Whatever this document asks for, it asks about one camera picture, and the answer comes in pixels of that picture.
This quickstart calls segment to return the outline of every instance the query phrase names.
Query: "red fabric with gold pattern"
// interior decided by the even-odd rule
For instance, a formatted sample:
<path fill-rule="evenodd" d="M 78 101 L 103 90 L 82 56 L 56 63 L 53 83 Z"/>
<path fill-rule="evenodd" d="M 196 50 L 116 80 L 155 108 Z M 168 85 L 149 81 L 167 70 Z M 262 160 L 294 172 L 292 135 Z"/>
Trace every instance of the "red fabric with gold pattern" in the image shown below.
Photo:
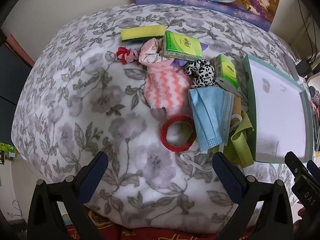
<path fill-rule="evenodd" d="M 102 217 L 86 207 L 84 209 L 93 223 L 97 226 L 100 233 L 107 240 L 214 240 L 217 237 L 217 234 L 195 235 L 160 228 L 128 229 L 111 222 L 108 218 Z M 67 226 L 67 229 L 70 236 L 74 239 L 80 238 L 73 225 Z M 250 232 L 247 229 L 247 232 L 245 232 L 239 240 L 244 240 L 249 235 Z"/>

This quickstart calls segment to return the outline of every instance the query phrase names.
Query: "metal bolt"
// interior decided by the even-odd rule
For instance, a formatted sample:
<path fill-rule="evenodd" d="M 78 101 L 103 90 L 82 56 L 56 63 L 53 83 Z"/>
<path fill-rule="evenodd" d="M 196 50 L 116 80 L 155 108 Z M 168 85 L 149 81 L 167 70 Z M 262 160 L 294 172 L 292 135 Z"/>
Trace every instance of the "metal bolt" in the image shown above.
<path fill-rule="evenodd" d="M 256 180 L 256 178 L 254 176 L 249 175 L 247 177 L 247 181 L 249 181 L 249 182 L 255 182 L 255 180 Z"/>
<path fill-rule="evenodd" d="M 283 181 L 282 181 L 281 179 L 277 179 L 277 184 L 278 184 L 279 186 L 283 186 Z"/>
<path fill-rule="evenodd" d="M 40 186 L 43 183 L 43 179 L 38 179 L 37 180 L 37 185 Z"/>
<path fill-rule="evenodd" d="M 74 176 L 69 175 L 68 177 L 66 177 L 66 182 L 72 182 L 74 178 Z"/>

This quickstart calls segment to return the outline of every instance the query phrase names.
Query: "black plug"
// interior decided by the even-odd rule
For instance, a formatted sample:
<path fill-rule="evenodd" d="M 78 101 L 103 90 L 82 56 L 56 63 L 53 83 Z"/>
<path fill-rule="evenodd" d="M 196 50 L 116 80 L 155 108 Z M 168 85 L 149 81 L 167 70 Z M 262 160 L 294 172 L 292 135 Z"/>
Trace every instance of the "black plug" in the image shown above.
<path fill-rule="evenodd" d="M 311 65 L 306 59 L 303 59 L 296 65 L 296 70 L 301 77 L 305 77 L 312 72 Z"/>

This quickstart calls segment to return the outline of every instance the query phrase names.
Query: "red tape roll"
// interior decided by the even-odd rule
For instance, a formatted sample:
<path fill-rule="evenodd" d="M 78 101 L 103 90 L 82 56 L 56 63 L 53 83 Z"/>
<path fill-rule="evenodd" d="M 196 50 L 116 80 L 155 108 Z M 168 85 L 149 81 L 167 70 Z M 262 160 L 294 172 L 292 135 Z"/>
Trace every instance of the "red tape roll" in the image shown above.
<path fill-rule="evenodd" d="M 191 128 L 192 128 L 192 133 L 191 133 L 189 139 L 182 146 L 174 146 L 167 141 L 168 128 L 170 125 L 172 125 L 175 122 L 187 122 L 188 124 L 191 125 Z M 160 132 L 160 139 L 161 139 L 163 145 L 168 150 L 170 150 L 172 152 L 179 152 L 179 153 L 188 150 L 191 147 L 191 145 L 193 144 L 193 142 L 196 140 L 196 137 L 197 137 L 196 127 L 195 127 L 195 123 L 194 123 L 193 119 L 188 116 L 184 116 L 184 115 L 178 115 L 178 116 L 174 116 L 174 117 L 168 119 L 164 123 L 164 125 L 162 126 L 162 129 Z"/>

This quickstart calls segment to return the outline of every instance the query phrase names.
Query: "floral bedspread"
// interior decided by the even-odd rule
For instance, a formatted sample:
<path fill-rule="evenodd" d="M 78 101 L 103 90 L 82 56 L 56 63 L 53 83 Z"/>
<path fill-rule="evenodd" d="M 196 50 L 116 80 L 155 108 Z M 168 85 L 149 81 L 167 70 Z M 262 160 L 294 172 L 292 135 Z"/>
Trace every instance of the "floral bedspread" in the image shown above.
<path fill-rule="evenodd" d="M 220 12 L 192 6 L 124 5 L 81 17 L 63 26 L 33 67 L 16 109 L 12 141 L 48 181 L 75 175 L 98 151 L 109 167 L 91 209 L 128 228 L 172 228 L 219 232 L 236 205 L 214 172 L 183 162 L 163 147 L 163 109 L 150 109 L 143 94 L 146 71 L 136 62 L 122 65 L 115 52 L 123 28 L 162 24 L 197 37 L 209 47 L 204 57 L 223 53 L 236 66 L 247 110 L 242 59 L 252 54 L 289 75 L 289 46 L 272 33 Z M 194 161 L 203 165 L 206 157 Z M 282 179 L 290 202 L 293 177 L 284 164 L 255 163 L 244 170 L 259 181 Z M 252 222 L 257 219 L 259 207 Z"/>

